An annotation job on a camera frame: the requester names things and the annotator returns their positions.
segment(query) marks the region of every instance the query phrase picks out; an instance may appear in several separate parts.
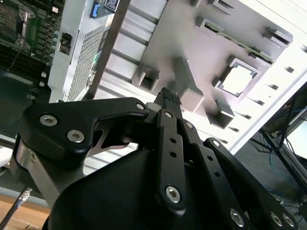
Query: blue connector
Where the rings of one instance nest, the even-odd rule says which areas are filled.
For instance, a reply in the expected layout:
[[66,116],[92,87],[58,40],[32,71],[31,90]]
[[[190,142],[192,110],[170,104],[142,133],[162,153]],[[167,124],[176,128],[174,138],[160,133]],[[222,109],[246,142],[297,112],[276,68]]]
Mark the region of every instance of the blue connector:
[[98,16],[98,9],[100,7],[100,4],[94,3],[93,11],[92,11],[92,18],[95,18]]

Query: electronic component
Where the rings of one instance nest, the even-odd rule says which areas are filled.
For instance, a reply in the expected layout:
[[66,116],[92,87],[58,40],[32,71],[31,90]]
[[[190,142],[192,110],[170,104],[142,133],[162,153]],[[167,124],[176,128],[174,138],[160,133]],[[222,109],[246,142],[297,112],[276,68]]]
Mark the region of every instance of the electronic component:
[[226,38],[227,40],[233,42],[234,44],[238,45],[239,47],[247,50],[250,53],[250,55],[252,55],[254,58],[260,58],[261,60],[267,62],[269,65],[272,65],[274,63],[274,60],[270,56],[266,55],[265,53],[255,49],[255,48],[250,48],[250,47],[244,45],[243,43],[235,40],[231,36],[224,33],[223,29],[221,27],[215,25],[214,23],[210,22],[209,20],[207,20],[203,17],[199,17],[197,19],[196,25],[200,29],[209,29],[209,30],[213,31],[214,33],[218,34],[219,36]]
[[39,61],[44,63],[39,69],[50,66],[54,49],[52,39],[57,37],[56,31],[60,27],[61,15],[54,18],[52,13],[52,0],[1,0],[0,3],[0,50],[11,49],[15,56],[11,58],[0,54],[0,68],[8,70],[22,77],[26,72],[32,72],[32,78],[37,69],[22,74],[24,68],[21,56],[27,57],[28,62]]
[[105,7],[115,12],[118,4],[119,0],[106,0]]
[[94,3],[93,5],[93,9],[92,9],[92,18],[95,18],[98,16],[98,9],[100,8],[100,4],[98,4],[97,2]]

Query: motherboard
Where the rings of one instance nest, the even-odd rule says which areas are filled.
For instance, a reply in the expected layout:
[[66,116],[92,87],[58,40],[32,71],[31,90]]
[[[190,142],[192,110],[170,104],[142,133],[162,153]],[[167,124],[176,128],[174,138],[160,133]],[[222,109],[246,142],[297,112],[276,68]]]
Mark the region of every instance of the motherboard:
[[64,0],[0,0],[0,68],[41,76],[52,65]]

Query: metal frame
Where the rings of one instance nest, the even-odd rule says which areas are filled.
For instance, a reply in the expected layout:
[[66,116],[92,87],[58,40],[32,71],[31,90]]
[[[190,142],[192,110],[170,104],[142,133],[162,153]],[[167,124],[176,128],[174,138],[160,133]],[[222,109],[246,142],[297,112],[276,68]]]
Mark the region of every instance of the metal frame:
[[62,38],[64,33],[70,34],[72,36],[71,50],[70,55],[61,53],[59,39],[48,80],[48,86],[51,88],[50,103],[67,100],[85,35],[105,25],[108,20],[107,15],[97,18],[91,17],[93,4],[94,0],[66,0],[65,2],[59,38]]
[[109,61],[110,58],[110,54],[112,52],[112,49],[114,47],[116,38],[118,36],[119,30],[122,26],[122,23],[124,21],[126,12],[128,10],[128,7],[130,5],[130,0],[125,0],[125,1],[120,1],[117,11],[115,13],[112,25],[109,29],[109,33],[108,36],[106,38],[106,42],[104,45],[104,52],[103,55],[101,55],[98,63],[97,63],[97,70],[96,70],[96,74],[94,76],[93,79],[93,83],[90,86],[85,99],[93,99],[95,97],[95,94],[97,92],[99,83],[101,81],[101,78],[103,76],[103,73],[105,71],[106,65]]
[[260,131],[268,144],[272,147],[272,150],[276,153],[278,158],[287,168],[289,173],[293,176],[299,187],[307,194],[307,170],[297,159],[294,153],[287,148],[280,148],[275,144],[264,130]]
[[13,150],[15,146],[15,139],[0,134],[0,146]]
[[[295,41],[305,42],[307,40],[307,28],[304,23],[304,16],[295,14],[297,10],[289,7],[283,0],[267,1],[267,0],[240,0],[242,3],[251,7],[264,17],[272,20],[276,24],[283,25],[283,28],[294,35]],[[298,79],[295,79],[278,98],[272,103],[259,117],[255,120],[244,133],[242,133],[229,150],[235,154],[243,147],[243,145],[252,138],[252,136],[264,126],[264,124],[294,95],[299,88],[307,82],[307,71],[305,71]]]
[[287,136],[290,135],[293,131],[295,131],[296,128],[304,122],[304,119],[307,119],[307,108],[306,110],[302,110],[301,112],[299,112],[299,114],[296,115],[295,118],[293,118],[293,120],[289,123]]
[[[271,7],[272,10],[270,10],[270,8],[267,8],[265,6],[265,4],[270,5],[270,2],[261,1],[260,3],[259,1],[241,0],[242,3],[246,4],[256,12],[262,14],[264,17],[268,18],[275,24],[283,27],[285,30],[289,31],[294,35],[295,40],[287,50],[291,50],[292,52],[293,47],[299,47],[300,42],[304,42],[307,40],[307,34],[305,32],[296,28],[295,25],[293,25],[294,23],[291,24],[290,22],[282,18],[285,17],[285,15],[282,15],[281,17],[274,12],[275,9],[278,10],[276,7]],[[157,0],[156,5],[161,6],[160,9],[156,9],[158,8],[157,6],[146,6],[146,4],[151,4],[151,1],[132,1],[129,5],[129,10],[127,12],[122,27],[119,29],[119,32],[134,39],[135,41],[138,41],[140,45],[148,44],[149,36],[152,32],[154,32],[154,27],[158,23],[161,12],[163,11],[162,2],[164,3],[164,1],[162,0]],[[140,34],[140,31],[144,33],[146,32],[146,36],[143,36],[142,33]],[[122,60],[122,58],[118,56],[118,53],[122,52],[130,57],[129,52],[133,49],[132,47],[121,48],[123,46],[123,44],[117,46],[116,52],[114,52],[115,55],[112,56],[114,57],[112,58],[112,65],[110,64],[106,68],[106,71],[103,73],[102,78],[100,78],[99,76],[97,81],[99,81],[100,79],[101,81],[96,82],[97,85],[100,85],[99,89],[96,91],[96,98],[115,98],[122,96],[132,96],[137,97],[144,102],[152,102],[154,100],[154,95],[131,85],[130,81],[132,76],[122,76],[120,74],[121,72],[123,72],[122,66],[118,66],[117,64],[119,63],[118,60]],[[289,55],[291,55],[291,52],[287,51],[287,54],[281,57],[281,59],[289,59],[288,57]],[[272,81],[270,77],[271,75],[278,76],[281,73],[284,74],[284,72],[285,74],[288,74],[288,72],[283,70],[282,64],[284,64],[283,60],[277,60],[277,62],[272,66],[272,71],[270,70],[270,74],[266,75],[265,78],[262,78],[257,83],[255,88],[261,88],[263,86],[269,88],[269,86],[267,85],[278,85],[278,82]],[[265,102],[265,104],[262,106],[255,102],[258,100],[256,96],[257,94],[254,93],[254,91],[249,93],[253,94],[253,97],[251,97],[251,95],[248,95],[243,100],[242,105],[244,104],[244,106],[250,110],[250,114],[244,113],[241,108],[232,108],[236,117],[233,119],[233,121],[229,124],[228,127],[235,128],[237,131],[233,131],[228,127],[223,130],[210,125],[205,113],[198,115],[190,113],[189,111],[185,111],[183,113],[183,116],[187,120],[191,120],[195,123],[201,138],[206,139],[207,137],[215,137],[220,140],[224,140],[224,143],[227,143],[226,147],[231,151],[231,153],[235,154],[265,124],[265,122],[274,113],[276,113],[276,111],[307,81],[307,76],[302,74],[302,72],[302,68],[295,68],[294,73],[291,75],[289,74],[289,76],[287,76],[288,79],[292,79],[291,81],[289,81],[289,85],[282,85],[279,86],[279,89],[272,89],[269,92],[270,97],[267,97],[269,98],[269,100],[263,101]],[[249,115],[252,118],[246,119],[245,115]]]

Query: ventilation grille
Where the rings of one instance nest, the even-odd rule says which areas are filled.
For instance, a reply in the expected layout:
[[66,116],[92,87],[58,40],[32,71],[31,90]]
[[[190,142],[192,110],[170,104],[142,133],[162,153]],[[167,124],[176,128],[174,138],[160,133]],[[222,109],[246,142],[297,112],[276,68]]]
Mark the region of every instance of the ventilation grille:
[[101,26],[85,35],[85,39],[80,52],[77,69],[72,80],[71,90],[68,101],[74,101],[76,97],[87,86],[88,79],[92,70],[92,64],[104,33],[104,26]]

